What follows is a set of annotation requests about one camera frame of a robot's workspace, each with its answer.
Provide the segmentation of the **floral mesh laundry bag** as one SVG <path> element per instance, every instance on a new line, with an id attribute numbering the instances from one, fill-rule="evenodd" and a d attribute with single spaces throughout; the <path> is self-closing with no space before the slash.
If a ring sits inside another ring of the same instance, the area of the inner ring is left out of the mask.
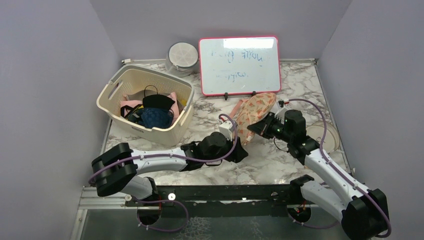
<path id="1" fill-rule="evenodd" d="M 243 146 L 249 144 L 255 133 L 248 130 L 248 126 L 262 120 L 272 109 L 277 101 L 273 92 L 264 92 L 249 99 L 241 99 L 230 112 L 229 116 L 237 124 L 237 134 Z"/>

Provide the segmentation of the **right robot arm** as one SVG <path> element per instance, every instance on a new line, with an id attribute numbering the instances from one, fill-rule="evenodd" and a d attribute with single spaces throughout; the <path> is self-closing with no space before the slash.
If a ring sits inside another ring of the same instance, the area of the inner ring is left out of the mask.
<path id="1" fill-rule="evenodd" d="M 325 188 L 309 176 L 296 179 L 288 190 L 292 202 L 300 204 L 306 200 L 318 205 L 338 220 L 351 240 L 381 238 L 383 232 L 391 233 L 386 195 L 380 189 L 369 189 L 331 160 L 320 144 L 307 135 L 306 120 L 299 110 L 286 111 L 283 120 L 269 112 L 247 128 L 263 138 L 286 142 L 290 155 L 329 186 Z"/>

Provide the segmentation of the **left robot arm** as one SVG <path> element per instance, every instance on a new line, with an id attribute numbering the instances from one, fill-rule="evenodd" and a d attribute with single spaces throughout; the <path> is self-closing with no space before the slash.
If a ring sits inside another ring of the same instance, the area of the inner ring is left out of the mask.
<path id="1" fill-rule="evenodd" d="M 228 140 L 216 131 L 201 141 L 166 151 L 135 150 L 122 142 L 91 162 L 93 174 L 88 181 L 100 197 L 121 192 L 149 206 L 158 200 L 156 184 L 151 177 L 141 174 L 194 171 L 204 165 L 218 166 L 222 160 L 239 163 L 248 155 L 239 137 Z"/>

